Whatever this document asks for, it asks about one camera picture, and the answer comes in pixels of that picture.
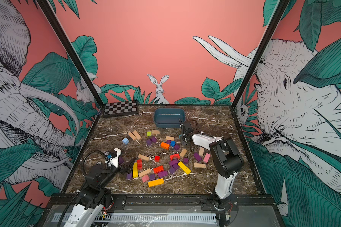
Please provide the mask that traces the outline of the pink brick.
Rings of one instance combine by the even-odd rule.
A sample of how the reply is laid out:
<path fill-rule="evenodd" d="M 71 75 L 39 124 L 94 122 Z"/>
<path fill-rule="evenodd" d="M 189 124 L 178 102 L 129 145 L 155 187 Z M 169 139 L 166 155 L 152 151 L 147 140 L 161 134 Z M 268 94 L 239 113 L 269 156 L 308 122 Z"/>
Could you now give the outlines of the pink brick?
<path fill-rule="evenodd" d="M 150 180 L 149 175 L 145 175 L 145 176 L 142 177 L 143 183 L 145 183 L 145 182 L 147 182 L 149 180 Z"/>
<path fill-rule="evenodd" d="M 203 159 L 204 163 L 208 163 L 209 159 L 210 159 L 211 155 L 209 153 L 206 153 Z"/>

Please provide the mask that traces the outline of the long yellow brick front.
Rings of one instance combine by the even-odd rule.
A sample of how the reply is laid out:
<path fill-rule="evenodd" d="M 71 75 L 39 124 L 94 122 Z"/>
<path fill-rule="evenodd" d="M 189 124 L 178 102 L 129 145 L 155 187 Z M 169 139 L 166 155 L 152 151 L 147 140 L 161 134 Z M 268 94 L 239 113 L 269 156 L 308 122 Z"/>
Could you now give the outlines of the long yellow brick front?
<path fill-rule="evenodd" d="M 152 180 L 148 182 L 148 187 L 154 187 L 154 186 L 158 186 L 164 184 L 164 179 L 163 178 L 159 178 L 156 180 Z"/>

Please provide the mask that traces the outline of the natural wood brick middle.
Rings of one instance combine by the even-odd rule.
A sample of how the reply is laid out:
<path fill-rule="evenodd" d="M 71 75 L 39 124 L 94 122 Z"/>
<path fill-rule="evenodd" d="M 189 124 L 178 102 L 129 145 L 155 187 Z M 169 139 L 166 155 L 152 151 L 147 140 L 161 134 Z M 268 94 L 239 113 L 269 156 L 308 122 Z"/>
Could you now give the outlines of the natural wood brick middle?
<path fill-rule="evenodd" d="M 144 160 L 144 161 L 149 161 L 150 160 L 149 157 L 147 157 L 145 155 L 141 155 L 141 154 L 138 155 L 138 158 L 141 159 L 141 160 Z"/>

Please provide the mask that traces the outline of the red stacked brick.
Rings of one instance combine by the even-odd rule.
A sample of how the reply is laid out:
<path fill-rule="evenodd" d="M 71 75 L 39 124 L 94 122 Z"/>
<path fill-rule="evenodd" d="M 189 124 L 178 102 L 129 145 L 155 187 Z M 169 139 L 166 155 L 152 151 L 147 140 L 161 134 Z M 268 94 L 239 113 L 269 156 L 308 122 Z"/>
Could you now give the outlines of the red stacked brick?
<path fill-rule="evenodd" d="M 142 160 L 141 160 L 141 159 L 138 159 L 138 160 L 136 161 L 136 163 L 137 163 L 137 169 L 138 169 L 138 170 L 142 170 L 142 169 L 143 169 Z"/>

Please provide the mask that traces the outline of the red arch brick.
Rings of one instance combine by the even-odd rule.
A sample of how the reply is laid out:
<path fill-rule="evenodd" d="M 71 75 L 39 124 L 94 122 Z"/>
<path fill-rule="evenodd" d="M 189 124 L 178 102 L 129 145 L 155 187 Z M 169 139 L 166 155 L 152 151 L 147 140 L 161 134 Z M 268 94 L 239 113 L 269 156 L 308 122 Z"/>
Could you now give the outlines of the red arch brick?
<path fill-rule="evenodd" d="M 180 155 L 179 155 L 179 153 L 176 153 L 176 154 L 170 155 L 170 160 L 174 160 L 174 159 L 178 159 L 178 160 L 180 160 Z"/>

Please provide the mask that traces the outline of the natural wood brick pair left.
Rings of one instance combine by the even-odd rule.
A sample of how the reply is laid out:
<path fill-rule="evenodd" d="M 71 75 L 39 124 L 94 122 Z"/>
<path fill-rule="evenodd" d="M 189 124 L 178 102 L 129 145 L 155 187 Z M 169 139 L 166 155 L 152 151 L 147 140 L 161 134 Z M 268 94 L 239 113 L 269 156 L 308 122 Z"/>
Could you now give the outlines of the natural wood brick pair left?
<path fill-rule="evenodd" d="M 142 137 L 140 134 L 137 132 L 137 130 L 134 130 L 133 132 L 129 132 L 128 135 L 133 139 L 133 140 L 140 140 Z"/>

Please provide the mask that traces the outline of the pink brick front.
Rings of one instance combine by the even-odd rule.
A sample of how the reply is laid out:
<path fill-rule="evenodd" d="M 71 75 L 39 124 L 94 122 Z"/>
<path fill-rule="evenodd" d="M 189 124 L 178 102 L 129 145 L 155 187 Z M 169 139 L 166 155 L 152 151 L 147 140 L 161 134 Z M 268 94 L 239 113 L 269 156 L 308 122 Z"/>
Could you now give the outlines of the pink brick front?
<path fill-rule="evenodd" d="M 145 182 L 147 182 L 149 180 L 150 180 L 149 175 L 145 175 L 145 176 L 142 177 L 143 183 L 145 183 Z"/>

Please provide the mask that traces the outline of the light blue cube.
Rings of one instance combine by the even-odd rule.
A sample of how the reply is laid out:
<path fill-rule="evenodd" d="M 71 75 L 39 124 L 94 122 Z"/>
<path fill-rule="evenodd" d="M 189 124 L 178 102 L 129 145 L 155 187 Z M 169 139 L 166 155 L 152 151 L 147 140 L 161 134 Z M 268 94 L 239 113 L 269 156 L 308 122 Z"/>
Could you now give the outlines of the light blue cube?
<path fill-rule="evenodd" d="M 124 138 L 124 139 L 122 140 L 122 142 L 123 142 L 124 144 L 128 144 L 128 143 L 129 143 L 129 140 L 128 140 L 127 138 Z"/>

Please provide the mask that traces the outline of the orange red brick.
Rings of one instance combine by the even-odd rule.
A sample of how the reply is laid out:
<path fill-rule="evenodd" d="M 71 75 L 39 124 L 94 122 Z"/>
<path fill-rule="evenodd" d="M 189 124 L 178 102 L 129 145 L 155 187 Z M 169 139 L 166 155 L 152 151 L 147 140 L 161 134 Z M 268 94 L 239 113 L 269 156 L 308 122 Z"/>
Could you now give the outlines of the orange red brick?
<path fill-rule="evenodd" d="M 163 166 L 158 166 L 158 167 L 155 167 L 155 168 L 153 169 L 153 172 L 154 172 L 155 174 L 158 174 L 158 173 L 163 172 L 163 171 L 164 171 Z"/>

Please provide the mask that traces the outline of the purple bricks back left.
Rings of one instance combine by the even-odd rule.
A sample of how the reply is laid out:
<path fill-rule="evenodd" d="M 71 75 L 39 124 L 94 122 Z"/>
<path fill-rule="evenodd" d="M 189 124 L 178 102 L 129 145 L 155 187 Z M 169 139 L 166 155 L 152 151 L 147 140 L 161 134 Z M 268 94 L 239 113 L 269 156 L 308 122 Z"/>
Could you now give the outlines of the purple bricks back left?
<path fill-rule="evenodd" d="M 146 140 L 147 146 L 151 146 L 157 142 L 157 139 L 155 136 L 151 136 Z"/>

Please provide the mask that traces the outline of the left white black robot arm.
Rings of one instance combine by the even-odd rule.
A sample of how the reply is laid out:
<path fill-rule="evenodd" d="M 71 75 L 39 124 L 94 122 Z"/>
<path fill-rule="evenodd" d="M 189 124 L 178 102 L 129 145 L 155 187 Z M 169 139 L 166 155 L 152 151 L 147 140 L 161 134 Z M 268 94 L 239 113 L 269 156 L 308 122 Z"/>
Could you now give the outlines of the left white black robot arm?
<path fill-rule="evenodd" d="M 97 153 L 104 158 L 104 164 L 93 165 L 88 172 L 85 170 L 86 159 Z M 117 173 L 123 175 L 132 173 L 137 158 L 134 157 L 128 162 L 119 163 L 121 153 L 113 149 L 102 152 L 99 150 L 88 153 L 82 160 L 81 171 L 85 178 L 81 188 L 77 191 L 71 202 L 74 207 L 68 220 L 64 220 L 65 214 L 70 205 L 67 205 L 62 212 L 57 226 L 65 227 L 94 227 L 94 220 L 101 215 L 108 216 L 108 212 L 114 206 L 115 201 L 111 195 L 111 190 L 106 185 L 116 176 Z"/>

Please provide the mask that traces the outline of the teal plastic storage bin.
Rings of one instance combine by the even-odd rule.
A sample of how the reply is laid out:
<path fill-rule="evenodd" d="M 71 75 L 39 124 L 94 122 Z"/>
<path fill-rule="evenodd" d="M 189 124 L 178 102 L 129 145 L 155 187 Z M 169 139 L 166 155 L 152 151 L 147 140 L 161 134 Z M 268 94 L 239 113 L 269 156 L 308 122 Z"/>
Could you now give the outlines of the teal plastic storage bin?
<path fill-rule="evenodd" d="M 181 108 L 158 108 L 154 112 L 153 122 L 158 128 L 180 128 L 185 121 L 185 111 Z"/>

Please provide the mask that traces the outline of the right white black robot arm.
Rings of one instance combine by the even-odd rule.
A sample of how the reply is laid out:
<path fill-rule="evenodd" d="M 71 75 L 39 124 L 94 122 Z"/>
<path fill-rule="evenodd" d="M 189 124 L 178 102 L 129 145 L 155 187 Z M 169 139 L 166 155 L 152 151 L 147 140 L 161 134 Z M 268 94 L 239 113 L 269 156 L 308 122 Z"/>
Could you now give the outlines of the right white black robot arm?
<path fill-rule="evenodd" d="M 190 121 L 178 120 L 181 128 L 181 142 L 192 143 L 208 149 L 218 172 L 217 184 L 213 192 L 213 203 L 219 211 L 232 207 L 232 187 L 236 176 L 244 166 L 244 159 L 231 137 L 221 138 L 205 134 Z"/>

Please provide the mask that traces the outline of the natural wood brick upright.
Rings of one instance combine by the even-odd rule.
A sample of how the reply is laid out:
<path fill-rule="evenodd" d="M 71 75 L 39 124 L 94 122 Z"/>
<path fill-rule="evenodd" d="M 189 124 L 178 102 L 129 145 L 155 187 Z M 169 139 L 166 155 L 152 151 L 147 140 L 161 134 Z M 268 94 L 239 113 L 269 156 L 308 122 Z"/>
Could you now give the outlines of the natural wood brick upright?
<path fill-rule="evenodd" d="M 182 151 L 181 151 L 181 153 L 180 153 L 180 157 L 181 157 L 181 158 L 184 158 L 184 156 L 187 154 L 187 152 L 188 152 L 188 151 L 187 151 L 186 149 L 183 148 Z"/>

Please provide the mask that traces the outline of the angled yellow brick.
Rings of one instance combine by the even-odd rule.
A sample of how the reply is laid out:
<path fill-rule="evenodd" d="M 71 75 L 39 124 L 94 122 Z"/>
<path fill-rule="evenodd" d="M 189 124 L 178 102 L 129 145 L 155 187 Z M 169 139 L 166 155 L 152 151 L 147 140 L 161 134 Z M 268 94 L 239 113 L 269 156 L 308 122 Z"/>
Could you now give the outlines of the angled yellow brick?
<path fill-rule="evenodd" d="M 178 162 L 178 166 L 187 174 L 191 173 L 191 170 L 181 161 Z"/>

